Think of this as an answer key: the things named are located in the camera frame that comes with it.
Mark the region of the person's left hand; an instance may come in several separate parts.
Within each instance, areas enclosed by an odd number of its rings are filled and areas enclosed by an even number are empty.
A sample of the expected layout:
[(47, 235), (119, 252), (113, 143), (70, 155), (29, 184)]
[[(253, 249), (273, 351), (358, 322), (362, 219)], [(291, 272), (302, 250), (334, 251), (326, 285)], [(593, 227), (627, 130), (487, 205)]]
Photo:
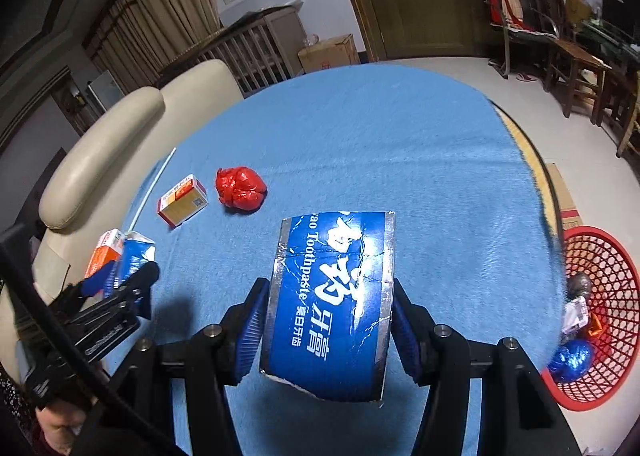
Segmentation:
[(57, 455), (69, 455), (87, 419), (87, 412), (72, 403), (57, 400), (36, 408), (36, 418), (47, 446)]

